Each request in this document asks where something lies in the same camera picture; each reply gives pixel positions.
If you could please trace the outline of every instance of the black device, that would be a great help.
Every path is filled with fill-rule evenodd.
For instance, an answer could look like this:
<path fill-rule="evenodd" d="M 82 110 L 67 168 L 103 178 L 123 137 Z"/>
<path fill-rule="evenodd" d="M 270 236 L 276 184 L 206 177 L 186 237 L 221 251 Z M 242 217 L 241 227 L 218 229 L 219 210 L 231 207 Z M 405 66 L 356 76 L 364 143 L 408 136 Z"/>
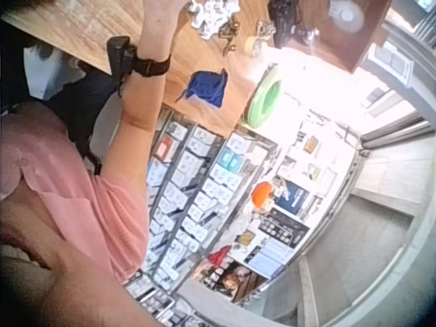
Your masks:
<path fill-rule="evenodd" d="M 164 62 L 152 59 L 139 59 L 137 48 L 130 43 L 128 36 L 114 36 L 107 42 L 110 70 L 112 77 L 119 83 L 119 93 L 125 78 L 133 71 L 144 77 L 161 76 L 170 69 L 171 56 Z"/>

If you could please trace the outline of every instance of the orange object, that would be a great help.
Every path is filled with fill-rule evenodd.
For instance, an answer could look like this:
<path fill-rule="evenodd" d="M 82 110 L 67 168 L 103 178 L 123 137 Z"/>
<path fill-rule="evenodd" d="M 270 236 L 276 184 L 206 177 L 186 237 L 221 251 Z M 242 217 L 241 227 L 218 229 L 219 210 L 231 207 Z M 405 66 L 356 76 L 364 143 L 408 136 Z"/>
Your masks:
<path fill-rule="evenodd" d="M 270 194 L 273 192 L 273 186 L 269 182 L 262 182 L 254 189 L 251 194 L 251 200 L 253 201 L 256 208 L 261 209 Z"/>

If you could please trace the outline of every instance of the window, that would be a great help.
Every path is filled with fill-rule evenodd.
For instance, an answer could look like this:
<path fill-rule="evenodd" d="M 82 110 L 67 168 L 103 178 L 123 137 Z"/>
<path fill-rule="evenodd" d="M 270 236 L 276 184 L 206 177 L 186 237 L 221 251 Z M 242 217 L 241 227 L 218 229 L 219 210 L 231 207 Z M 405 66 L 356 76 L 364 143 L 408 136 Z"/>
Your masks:
<path fill-rule="evenodd" d="M 415 0 L 426 12 L 430 12 L 436 6 L 436 0 Z"/>

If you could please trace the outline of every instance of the watch strap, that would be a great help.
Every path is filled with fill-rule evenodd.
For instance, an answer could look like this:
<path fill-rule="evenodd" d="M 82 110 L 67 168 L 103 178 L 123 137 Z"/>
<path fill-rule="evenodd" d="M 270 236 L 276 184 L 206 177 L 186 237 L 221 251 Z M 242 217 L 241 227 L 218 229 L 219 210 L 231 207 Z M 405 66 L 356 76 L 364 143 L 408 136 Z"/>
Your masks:
<path fill-rule="evenodd" d="M 171 56 L 163 62 L 152 59 L 139 59 L 135 53 L 131 68 L 144 77 L 161 76 L 170 70 Z"/>

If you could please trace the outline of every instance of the wooden counter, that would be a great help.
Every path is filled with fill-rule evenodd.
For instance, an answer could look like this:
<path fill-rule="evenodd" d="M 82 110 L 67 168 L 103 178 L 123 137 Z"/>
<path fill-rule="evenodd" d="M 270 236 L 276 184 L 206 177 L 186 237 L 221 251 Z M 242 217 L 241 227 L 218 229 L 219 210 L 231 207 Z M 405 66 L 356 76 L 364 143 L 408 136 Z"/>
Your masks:
<path fill-rule="evenodd" d="M 168 73 L 164 103 L 206 128 L 228 136 L 243 113 L 268 63 L 243 54 L 244 44 L 255 34 L 259 19 L 267 19 L 265 0 L 240 1 L 241 22 L 236 39 L 238 52 L 222 57 L 225 40 L 202 40 L 190 26 L 191 14 L 181 14 L 174 41 L 172 66 Z M 115 35 L 129 35 L 137 42 L 142 26 L 141 0 L 56 0 L 54 4 L 4 16 L 15 27 L 110 73 L 106 42 Z M 199 70 L 220 72 L 229 81 L 222 108 L 198 99 L 175 100 L 186 89 L 191 75 Z"/>

